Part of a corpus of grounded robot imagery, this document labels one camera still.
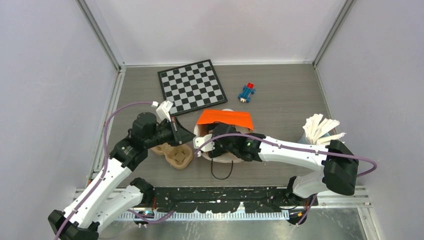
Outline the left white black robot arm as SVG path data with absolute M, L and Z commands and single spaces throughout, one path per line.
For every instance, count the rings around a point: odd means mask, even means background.
M 177 147 L 193 140 L 195 134 L 184 128 L 176 117 L 157 121 L 155 114 L 139 114 L 128 134 L 117 142 L 108 161 L 83 193 L 64 210 L 53 210 L 48 222 L 55 239 L 96 240 L 118 216 L 132 207 L 148 207 L 154 188 L 137 177 L 112 200 L 113 190 L 147 158 L 149 149 L 163 145 Z

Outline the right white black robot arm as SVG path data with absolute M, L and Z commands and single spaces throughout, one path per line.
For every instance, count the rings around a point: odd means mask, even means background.
M 290 178 L 285 198 L 291 205 L 324 191 L 344 196 L 355 193 L 359 162 L 338 140 L 331 140 L 329 146 L 287 142 L 241 133 L 225 123 L 213 128 L 211 139 L 220 154 L 230 153 L 245 162 L 278 162 L 310 169 L 309 174 Z

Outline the orange paper bag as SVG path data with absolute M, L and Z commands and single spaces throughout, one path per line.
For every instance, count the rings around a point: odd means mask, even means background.
M 219 123 L 234 126 L 236 130 L 242 134 L 253 133 L 255 130 L 252 117 L 249 112 L 233 111 L 229 108 L 223 110 L 206 109 L 200 115 L 194 127 L 193 132 L 195 134 L 195 137 L 203 137 L 207 134 L 212 134 L 215 125 Z M 237 158 L 231 153 L 225 153 L 222 156 L 216 158 L 210 158 L 209 152 L 203 152 L 201 155 L 196 156 L 203 157 L 211 161 L 210 172 L 212 176 L 217 180 L 228 179 L 233 172 L 234 164 L 241 163 L 243 161 L 242 159 Z M 228 175 L 226 177 L 216 176 L 213 170 L 214 163 L 230 164 L 230 171 Z

